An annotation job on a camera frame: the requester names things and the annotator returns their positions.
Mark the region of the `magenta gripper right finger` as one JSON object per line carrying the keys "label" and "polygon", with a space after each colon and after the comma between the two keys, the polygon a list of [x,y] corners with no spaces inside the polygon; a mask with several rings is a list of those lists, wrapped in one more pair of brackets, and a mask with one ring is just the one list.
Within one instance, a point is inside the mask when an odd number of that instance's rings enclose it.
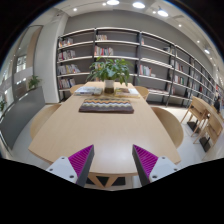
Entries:
{"label": "magenta gripper right finger", "polygon": [[178,167],[166,156],[157,157],[137,145],[133,146],[132,155],[142,186],[178,171]]}

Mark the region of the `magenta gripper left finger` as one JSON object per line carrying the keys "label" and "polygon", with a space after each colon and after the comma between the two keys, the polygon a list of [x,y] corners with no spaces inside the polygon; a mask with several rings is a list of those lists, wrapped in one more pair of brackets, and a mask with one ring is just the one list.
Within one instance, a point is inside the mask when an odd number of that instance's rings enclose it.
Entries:
{"label": "magenta gripper left finger", "polygon": [[84,187],[93,157],[94,146],[90,145],[69,157],[59,157],[47,168],[47,171],[78,186]]}

